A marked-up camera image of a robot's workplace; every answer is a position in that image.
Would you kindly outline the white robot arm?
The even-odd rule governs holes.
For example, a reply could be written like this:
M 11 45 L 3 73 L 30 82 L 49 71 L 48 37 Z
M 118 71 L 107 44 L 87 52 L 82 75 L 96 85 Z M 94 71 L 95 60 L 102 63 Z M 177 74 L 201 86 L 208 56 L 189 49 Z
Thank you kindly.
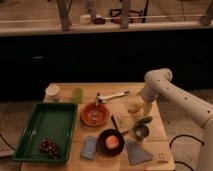
M 204 130 L 204 145 L 200 148 L 196 171 L 213 171 L 213 104 L 210 104 L 171 83 L 168 68 L 148 71 L 140 91 L 144 102 L 153 102 L 158 94 L 179 106 Z

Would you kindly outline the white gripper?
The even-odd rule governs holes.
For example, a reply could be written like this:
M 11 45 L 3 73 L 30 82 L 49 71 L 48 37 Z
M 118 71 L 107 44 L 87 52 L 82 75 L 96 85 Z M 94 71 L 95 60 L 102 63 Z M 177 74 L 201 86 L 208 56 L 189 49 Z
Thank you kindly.
M 140 97 L 143 99 L 144 103 L 142 105 L 143 115 L 146 116 L 150 113 L 152 109 L 151 102 L 156 100 L 157 92 L 145 85 L 139 92 Z

